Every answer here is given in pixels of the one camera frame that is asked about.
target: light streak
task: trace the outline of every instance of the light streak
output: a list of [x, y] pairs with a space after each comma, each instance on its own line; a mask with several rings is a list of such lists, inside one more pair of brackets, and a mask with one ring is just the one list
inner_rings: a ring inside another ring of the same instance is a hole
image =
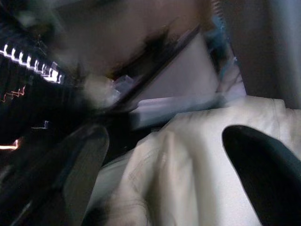
[[43, 64], [42, 70], [39, 70], [40, 62], [37, 59], [35, 60], [34, 66], [31, 66], [32, 57], [30, 55], [27, 56], [26, 62], [24, 62], [23, 61], [23, 56], [24, 56], [23, 51], [20, 51], [19, 58], [16, 58], [16, 56], [15, 56], [15, 54], [16, 54], [16, 49], [15, 48], [13, 48], [12, 51], [11, 51], [11, 54], [9, 54], [8, 53], [8, 44], [5, 44], [4, 49], [0, 50], [0, 54], [3, 55], [6, 58], [11, 59], [13, 62], [16, 62], [19, 65], [24, 66], [27, 69], [29, 69], [31, 71], [34, 71], [37, 74], [40, 74], [41, 77], [46, 81], [49, 81], [49, 82], [52, 82], [52, 83], [59, 83], [59, 84], [61, 84], [61, 82], [62, 82], [62, 80], [61, 80], [62, 75], [59, 74], [59, 72], [57, 70], [55, 70], [54, 68], [51, 68], [51, 67], [46, 66], [45, 64]]
[[49, 121], [44, 121], [44, 127], [32, 127], [32, 129], [48, 129]]
[[25, 86], [23, 86], [22, 91], [20, 91], [21, 89], [19, 89], [18, 91], [11, 91], [8, 92], [4, 95], [3, 99], [0, 99], [1, 102], [5, 103], [6, 102], [6, 97], [10, 96], [11, 99], [14, 99], [15, 97], [20, 97], [20, 96], [24, 96], [25, 95]]
[[12, 145], [0, 145], [0, 150], [16, 150], [19, 147], [19, 141], [15, 140]]

